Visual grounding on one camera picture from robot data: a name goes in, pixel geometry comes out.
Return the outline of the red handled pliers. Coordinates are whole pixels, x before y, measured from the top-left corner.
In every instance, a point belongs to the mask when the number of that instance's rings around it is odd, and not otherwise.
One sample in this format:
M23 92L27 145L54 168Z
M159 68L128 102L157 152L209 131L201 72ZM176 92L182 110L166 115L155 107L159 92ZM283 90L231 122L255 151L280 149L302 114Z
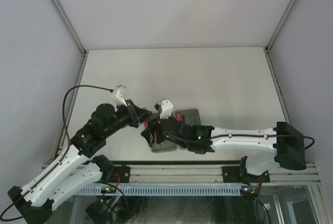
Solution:
M144 122L144 138L147 140L148 144L152 146L157 139L157 126L158 121L145 121Z

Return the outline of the grey plastic tool case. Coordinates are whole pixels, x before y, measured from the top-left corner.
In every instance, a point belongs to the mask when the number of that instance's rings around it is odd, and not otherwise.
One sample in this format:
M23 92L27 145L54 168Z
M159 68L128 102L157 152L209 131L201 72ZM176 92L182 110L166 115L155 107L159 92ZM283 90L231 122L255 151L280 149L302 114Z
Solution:
M187 139L190 127L200 124L200 113L196 108L177 110L172 114L172 119L166 123L161 123L158 113L153 113L144 122L144 130L140 134L153 153L172 152L177 150L178 144L163 134L163 127L166 127L173 136Z

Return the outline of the red black screwdriver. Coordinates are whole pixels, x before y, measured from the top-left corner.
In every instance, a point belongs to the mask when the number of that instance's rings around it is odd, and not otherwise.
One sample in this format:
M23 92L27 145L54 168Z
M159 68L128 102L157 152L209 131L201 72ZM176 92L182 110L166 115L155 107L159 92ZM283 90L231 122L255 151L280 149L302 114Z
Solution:
M177 121L182 121L182 116L180 113L176 114L176 119L177 119Z

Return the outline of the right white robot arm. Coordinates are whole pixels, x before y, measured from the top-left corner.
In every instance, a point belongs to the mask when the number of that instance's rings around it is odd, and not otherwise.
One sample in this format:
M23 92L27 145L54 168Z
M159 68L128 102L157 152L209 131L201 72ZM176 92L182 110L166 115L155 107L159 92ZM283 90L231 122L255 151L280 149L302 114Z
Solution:
M141 136L149 146L170 141L195 154L242 151L239 176L246 182L281 167L306 169L305 135L287 122L263 130L227 130L214 126L188 125L174 117L155 117L144 122Z

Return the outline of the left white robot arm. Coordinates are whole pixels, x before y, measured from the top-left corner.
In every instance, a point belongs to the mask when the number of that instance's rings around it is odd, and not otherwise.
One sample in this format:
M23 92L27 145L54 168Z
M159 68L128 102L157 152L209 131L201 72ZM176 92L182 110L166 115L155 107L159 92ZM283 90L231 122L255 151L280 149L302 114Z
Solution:
M117 107L99 105L66 150L45 170L30 183L8 191L21 217L26 223L45 223L62 202L80 189L100 180L112 180L114 164L96 152L106 145L108 137L126 126L139 127L151 114L130 99Z

